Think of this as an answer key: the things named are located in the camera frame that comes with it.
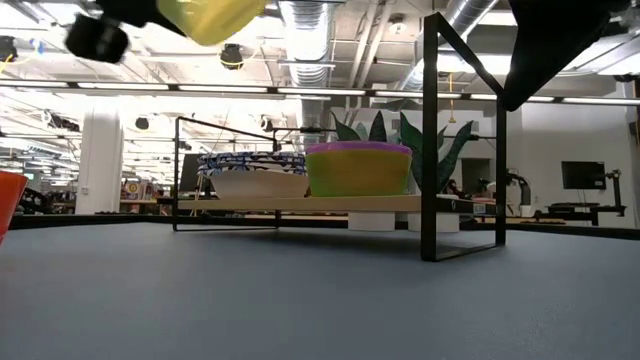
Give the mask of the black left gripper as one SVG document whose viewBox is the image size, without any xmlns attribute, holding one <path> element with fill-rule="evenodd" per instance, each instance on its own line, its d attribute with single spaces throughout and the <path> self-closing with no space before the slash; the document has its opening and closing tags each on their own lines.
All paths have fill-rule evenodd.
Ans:
<svg viewBox="0 0 640 360">
<path fill-rule="evenodd" d="M 119 63 L 129 46 L 122 23 L 142 27 L 147 22 L 159 25 L 177 35 L 183 32 L 161 14 L 156 0 L 97 0 L 102 10 L 99 17 L 78 14 L 65 38 L 66 48 L 76 57 Z"/>
</svg>

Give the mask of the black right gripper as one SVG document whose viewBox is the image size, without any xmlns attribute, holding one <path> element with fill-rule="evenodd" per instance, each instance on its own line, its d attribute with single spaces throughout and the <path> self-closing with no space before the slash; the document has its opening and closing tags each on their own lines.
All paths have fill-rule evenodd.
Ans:
<svg viewBox="0 0 640 360">
<path fill-rule="evenodd" d="M 544 48 L 582 51 L 598 40 L 626 0 L 514 0 L 518 33 L 502 105 L 515 111 L 565 67 L 565 59 Z"/>
</svg>

